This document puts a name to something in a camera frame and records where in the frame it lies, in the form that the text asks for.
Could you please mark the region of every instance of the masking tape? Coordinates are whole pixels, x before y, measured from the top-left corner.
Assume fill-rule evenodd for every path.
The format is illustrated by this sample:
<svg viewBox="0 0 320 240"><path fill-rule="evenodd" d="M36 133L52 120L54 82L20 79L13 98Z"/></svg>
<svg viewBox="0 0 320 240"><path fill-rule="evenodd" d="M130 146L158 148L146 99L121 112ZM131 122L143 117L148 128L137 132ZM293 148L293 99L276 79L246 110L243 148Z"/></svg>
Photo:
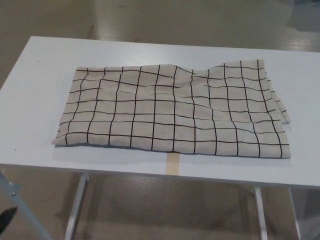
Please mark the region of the masking tape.
<svg viewBox="0 0 320 240"><path fill-rule="evenodd" d="M179 153L170 152L166 155L166 170L167 175L179 175Z"/></svg>

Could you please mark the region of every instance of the table leg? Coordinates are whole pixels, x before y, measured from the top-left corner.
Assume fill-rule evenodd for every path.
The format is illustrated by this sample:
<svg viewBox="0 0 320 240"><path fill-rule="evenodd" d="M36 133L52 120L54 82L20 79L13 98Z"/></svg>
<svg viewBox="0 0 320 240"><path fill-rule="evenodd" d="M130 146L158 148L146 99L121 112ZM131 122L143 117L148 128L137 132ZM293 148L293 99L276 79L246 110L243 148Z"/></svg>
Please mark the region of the table leg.
<svg viewBox="0 0 320 240"><path fill-rule="evenodd" d="M79 211L81 208L81 204L83 201L83 198L85 196L85 190L87 183L89 181L89 175L87 173L83 173L79 180L79 185L76 190L72 210L70 213L70 218L68 221L68 225L66 227L66 232L64 236L64 240L71 240L75 234L76 224L78 220Z"/></svg>
<svg viewBox="0 0 320 240"><path fill-rule="evenodd" d="M254 187L253 192L254 192L254 196L255 196L256 212L258 215L258 222L259 222L259 229L260 229L260 240L268 240L264 206L263 206L263 202L262 202L260 187Z"/></svg>
<svg viewBox="0 0 320 240"><path fill-rule="evenodd" d="M37 230L37 233L41 236L41 239L52 239L44 226L37 220L33 212L24 203L23 199L18 196L17 191L19 187L9 182L2 173L0 173L0 189L10 200L15 203L15 205L18 207L18 211L22 212L31 222L33 227Z"/></svg>

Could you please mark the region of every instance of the checkered textile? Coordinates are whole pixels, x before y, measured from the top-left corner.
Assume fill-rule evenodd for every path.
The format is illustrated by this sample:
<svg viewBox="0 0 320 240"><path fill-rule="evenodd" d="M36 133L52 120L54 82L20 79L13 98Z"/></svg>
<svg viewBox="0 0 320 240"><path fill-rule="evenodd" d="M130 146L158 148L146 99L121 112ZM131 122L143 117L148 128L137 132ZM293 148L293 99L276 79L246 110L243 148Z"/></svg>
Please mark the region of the checkered textile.
<svg viewBox="0 0 320 240"><path fill-rule="evenodd" d="M53 143L289 158L289 121L263 60L79 67Z"/></svg>

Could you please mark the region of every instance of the white table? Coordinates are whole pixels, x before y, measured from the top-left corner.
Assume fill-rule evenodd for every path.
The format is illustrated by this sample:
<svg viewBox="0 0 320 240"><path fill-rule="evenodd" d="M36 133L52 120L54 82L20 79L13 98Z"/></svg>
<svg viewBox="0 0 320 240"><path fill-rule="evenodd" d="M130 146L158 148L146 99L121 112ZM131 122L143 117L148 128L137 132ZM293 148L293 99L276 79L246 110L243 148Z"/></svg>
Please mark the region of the white table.
<svg viewBox="0 0 320 240"><path fill-rule="evenodd" d="M178 175L253 185L319 187L320 54L312 52L31 37L0 91L0 164L83 173L165 175L166 153L55 148L51 144L76 67L174 64L207 69L250 59L265 60L272 85L292 119L291 129L285 128L291 159L181 154ZM80 180L73 218L87 180L87 175ZM258 196L258 207L262 206L260 200ZM70 220L67 232L74 228Z"/></svg>

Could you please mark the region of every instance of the concrete floor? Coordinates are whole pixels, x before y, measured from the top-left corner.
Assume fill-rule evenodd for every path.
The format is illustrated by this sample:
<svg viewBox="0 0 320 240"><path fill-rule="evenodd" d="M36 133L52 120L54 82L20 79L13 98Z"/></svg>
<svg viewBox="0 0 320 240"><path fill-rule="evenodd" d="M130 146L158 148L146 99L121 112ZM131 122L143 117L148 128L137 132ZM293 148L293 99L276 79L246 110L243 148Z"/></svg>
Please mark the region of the concrete floor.
<svg viewBox="0 0 320 240"><path fill-rule="evenodd" d="M320 52L319 20L311 0L2 0L0 86L32 35ZM79 175L2 172L23 183L20 195L53 239L63 239ZM262 193L270 239L298 239L289 191ZM1 239L37 235L18 212ZM259 229L250 186L93 174L75 239L258 240Z"/></svg>

